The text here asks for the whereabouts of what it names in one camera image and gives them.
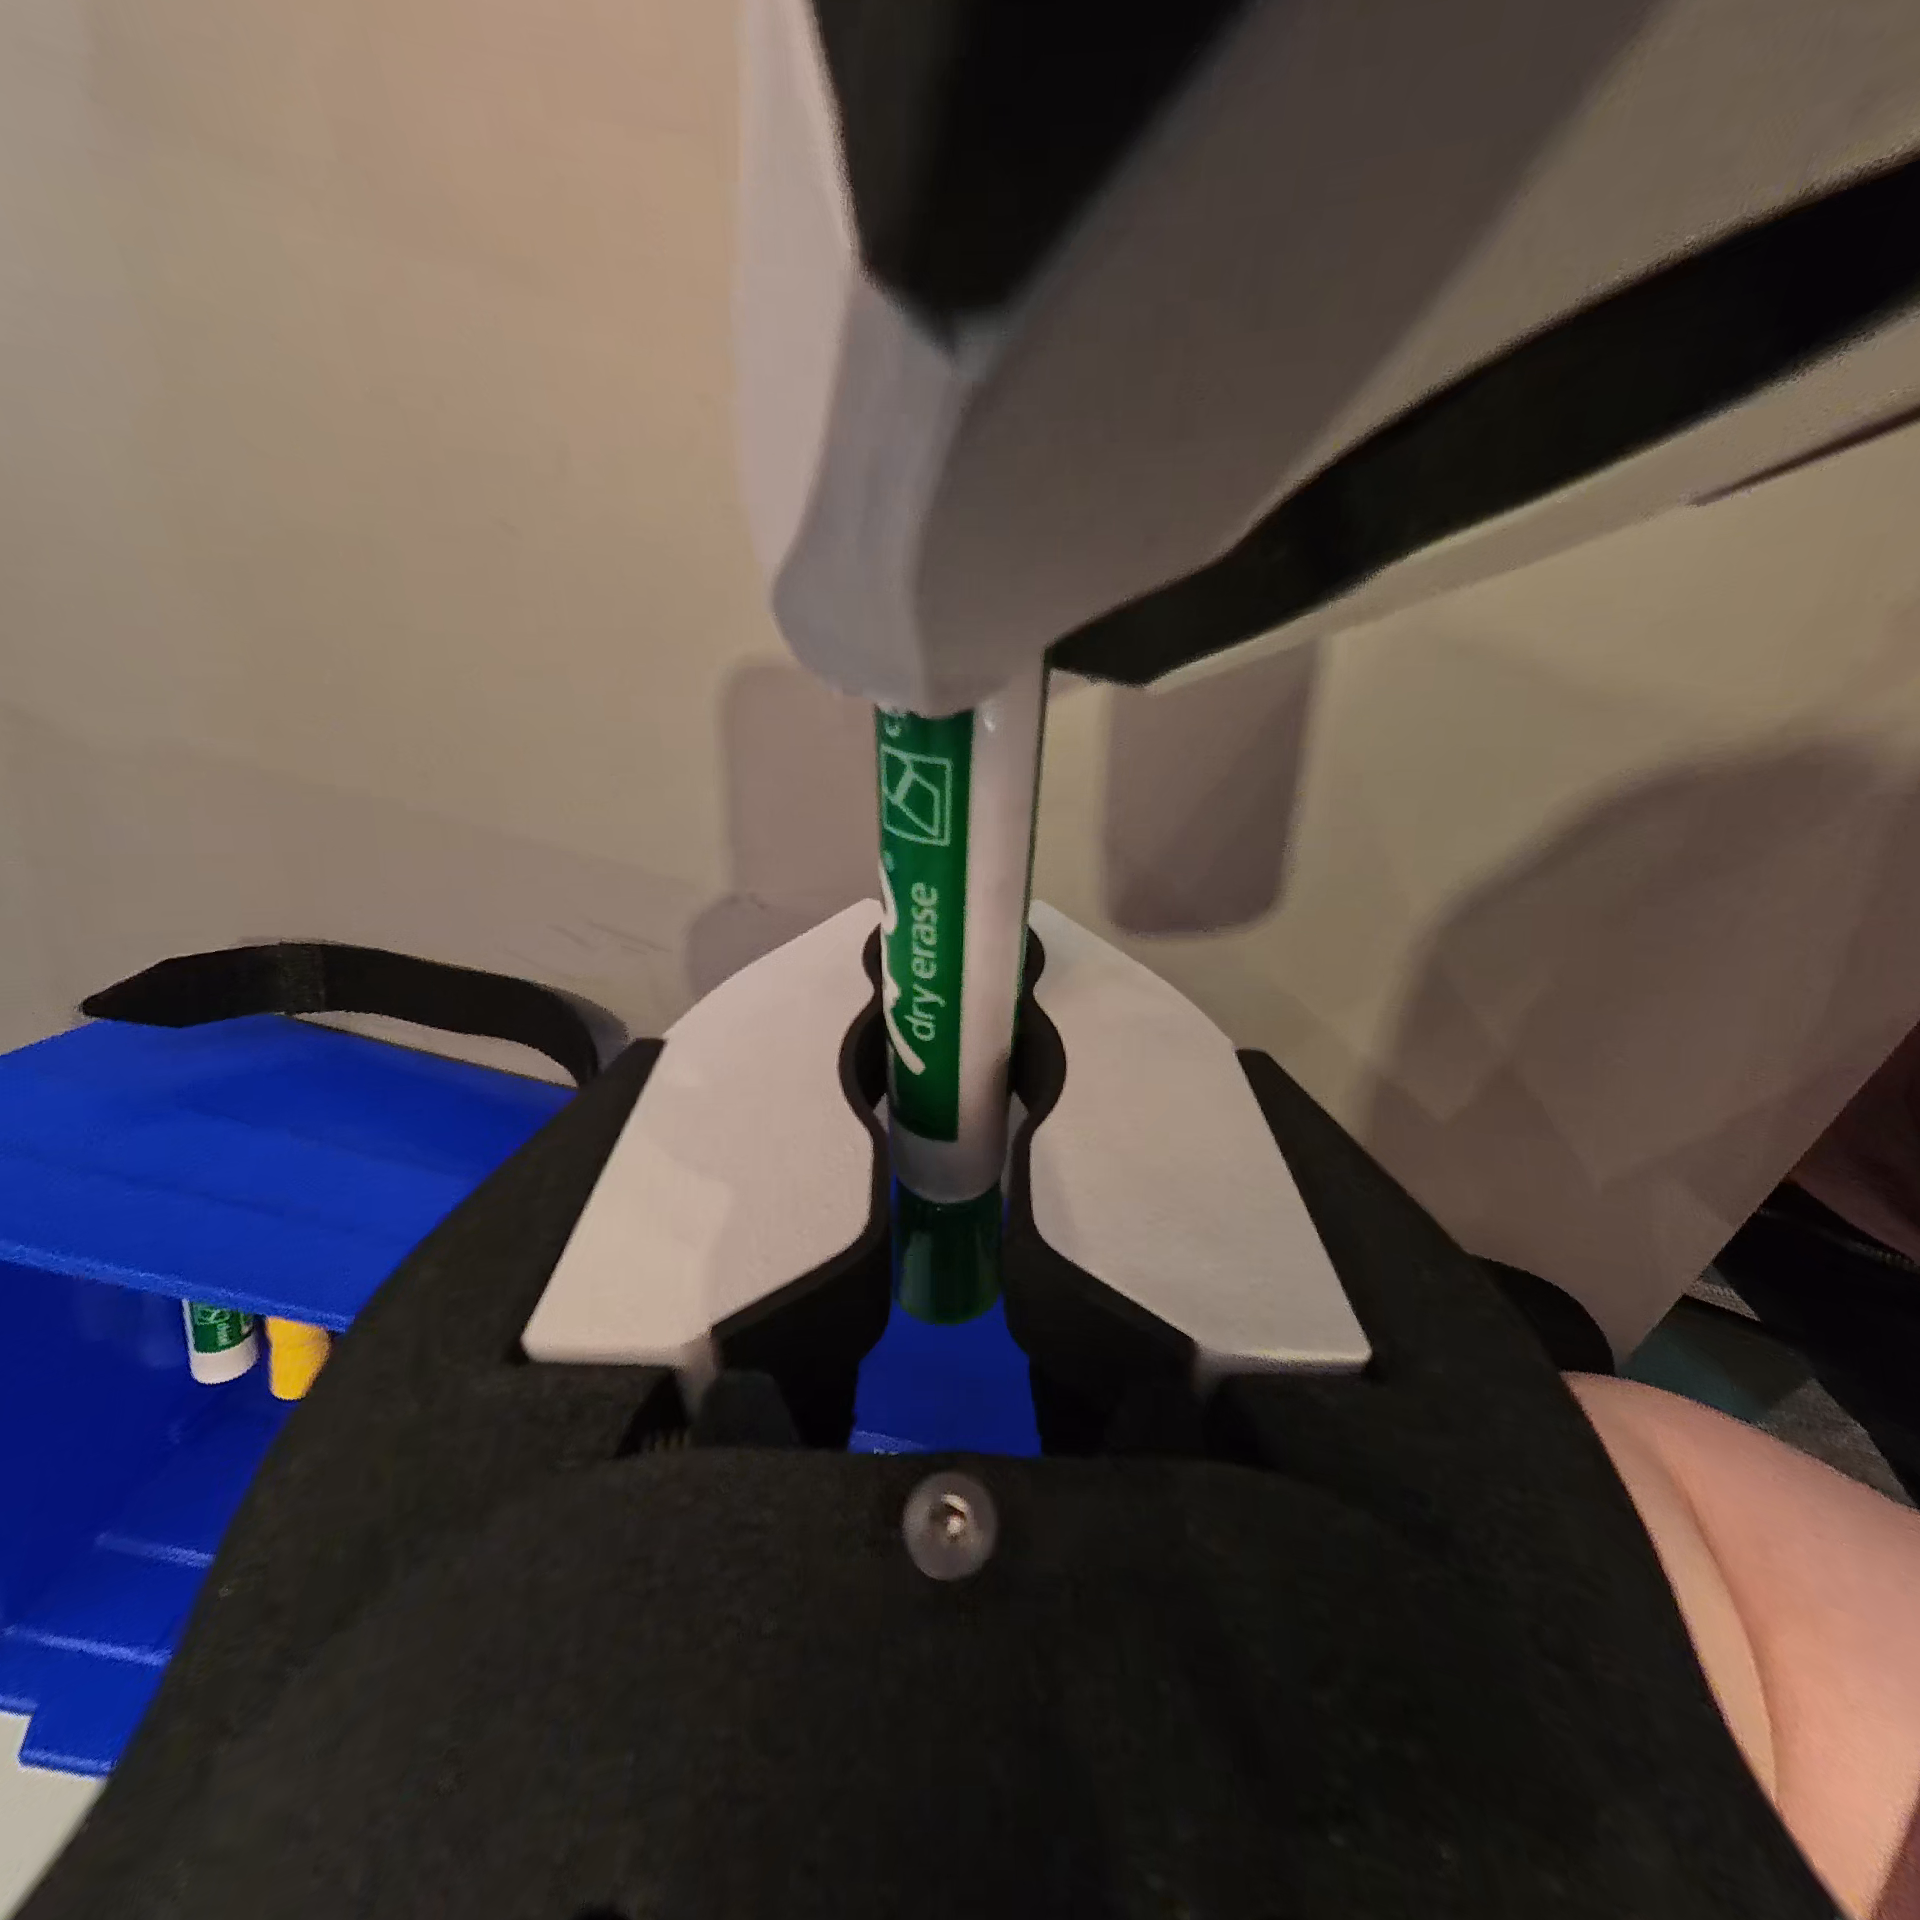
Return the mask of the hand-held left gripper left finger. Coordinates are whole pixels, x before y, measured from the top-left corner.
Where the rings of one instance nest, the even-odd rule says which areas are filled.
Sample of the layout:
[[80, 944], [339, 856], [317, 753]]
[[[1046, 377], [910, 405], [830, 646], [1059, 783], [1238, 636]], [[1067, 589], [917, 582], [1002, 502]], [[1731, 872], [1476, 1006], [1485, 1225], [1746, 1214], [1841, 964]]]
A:
[[777, 1383], [805, 1444], [843, 1449], [891, 1312], [876, 900], [733, 971], [675, 1021], [521, 1348], [652, 1364], [691, 1408]]

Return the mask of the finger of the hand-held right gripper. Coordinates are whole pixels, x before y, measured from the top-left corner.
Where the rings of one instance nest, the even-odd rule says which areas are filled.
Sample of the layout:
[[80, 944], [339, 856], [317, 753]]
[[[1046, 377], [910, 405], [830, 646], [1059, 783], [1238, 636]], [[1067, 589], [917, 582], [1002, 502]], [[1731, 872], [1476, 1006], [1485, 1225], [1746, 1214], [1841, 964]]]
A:
[[1760, 224], [1588, 303], [1342, 451], [1219, 560], [1050, 663], [1147, 685], [1414, 608], [1916, 419], [1916, 227]]
[[941, 340], [861, 264], [814, 6], [741, 8], [741, 494], [792, 653], [917, 713], [1682, 255], [1916, 227], [1916, 4], [1246, 4]]

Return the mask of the blue plastic bin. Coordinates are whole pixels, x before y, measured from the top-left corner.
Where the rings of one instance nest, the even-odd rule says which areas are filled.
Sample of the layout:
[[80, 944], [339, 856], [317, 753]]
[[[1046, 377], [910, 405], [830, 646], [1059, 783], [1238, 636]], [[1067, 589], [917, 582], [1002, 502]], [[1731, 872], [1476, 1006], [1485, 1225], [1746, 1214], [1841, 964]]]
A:
[[[560, 1087], [291, 1017], [93, 1021], [4, 1056], [4, 1716], [21, 1763], [112, 1771], [242, 1495], [292, 1415], [257, 1374], [197, 1383], [180, 1303], [345, 1333], [419, 1241], [560, 1108]], [[270, 1550], [306, 1495], [348, 1599], [540, 1477], [665, 1429], [616, 1383], [531, 1383], [520, 1334], [449, 1329], [381, 1397], [294, 1435]], [[897, 1307], [858, 1379], [851, 1451], [1040, 1451], [1002, 1307], [931, 1327]]]

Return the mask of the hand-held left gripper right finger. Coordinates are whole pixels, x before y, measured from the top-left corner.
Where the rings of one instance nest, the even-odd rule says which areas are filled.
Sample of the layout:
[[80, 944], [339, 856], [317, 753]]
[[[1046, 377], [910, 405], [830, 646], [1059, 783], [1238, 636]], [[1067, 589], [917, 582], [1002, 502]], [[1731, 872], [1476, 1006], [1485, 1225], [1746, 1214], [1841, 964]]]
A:
[[1230, 1037], [1050, 902], [1027, 945], [1008, 1329], [1043, 1451], [1104, 1449], [1138, 1399], [1363, 1376], [1372, 1344]]

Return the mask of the person's left forearm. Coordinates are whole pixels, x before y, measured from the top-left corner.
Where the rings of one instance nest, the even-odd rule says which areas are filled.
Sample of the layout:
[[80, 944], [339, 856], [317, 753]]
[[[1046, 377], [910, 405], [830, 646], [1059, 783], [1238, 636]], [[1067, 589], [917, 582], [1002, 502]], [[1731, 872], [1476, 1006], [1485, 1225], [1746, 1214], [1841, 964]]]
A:
[[1918, 1517], [1658, 1387], [1566, 1376], [1744, 1763], [1842, 1915], [1918, 1915]]

